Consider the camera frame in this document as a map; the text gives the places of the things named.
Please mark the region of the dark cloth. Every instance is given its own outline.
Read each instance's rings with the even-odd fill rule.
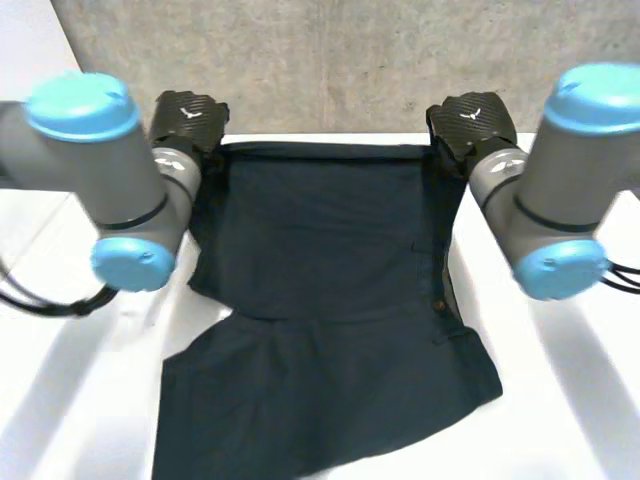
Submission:
[[[164,364],[154,479],[293,479],[415,443],[501,395],[445,302],[465,184],[428,148],[221,154],[191,221],[190,285],[234,313]]]

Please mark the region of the trousers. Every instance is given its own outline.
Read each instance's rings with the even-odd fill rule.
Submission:
[[[190,224],[190,286],[233,313],[164,363],[154,479],[300,478],[502,394],[443,275],[465,182],[428,147],[219,153]]]

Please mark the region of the pocket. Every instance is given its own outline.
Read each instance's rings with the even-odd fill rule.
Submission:
[[[472,402],[479,406],[502,395],[498,371],[473,328],[454,328],[438,334],[431,343],[436,349],[448,349],[454,357]]]

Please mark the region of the white table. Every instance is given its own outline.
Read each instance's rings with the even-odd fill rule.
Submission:
[[[0,98],[77,68],[46,0],[0,0]],[[527,146],[531,135],[521,136]],[[228,141],[247,140],[233,137]],[[423,143],[424,134],[251,139]],[[599,238],[640,266],[640,202],[624,194]],[[61,301],[94,293],[96,233],[74,197],[0,192],[0,254],[33,290]],[[119,295],[85,320],[0,306],[0,479],[148,479],[162,358],[228,314],[185,285],[189,241],[170,285]],[[640,298],[598,286],[570,301],[526,298],[469,194],[454,227],[451,275],[465,322],[496,362],[505,394],[402,451],[341,467],[339,479],[640,478]]]

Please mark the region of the blue joint cap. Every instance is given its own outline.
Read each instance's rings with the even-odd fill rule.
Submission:
[[[91,266],[98,278],[112,288],[128,292],[164,287],[175,269],[175,256],[148,240],[110,237],[93,247]]]
[[[64,142],[106,142],[140,123],[126,85],[102,73],[69,72],[54,78],[36,87],[24,108],[34,129]]]
[[[569,70],[547,100],[544,117],[579,135],[640,131],[640,65],[596,63]]]
[[[610,263],[595,240],[568,240],[531,252],[513,269],[524,292],[536,300],[563,300],[602,279]]]

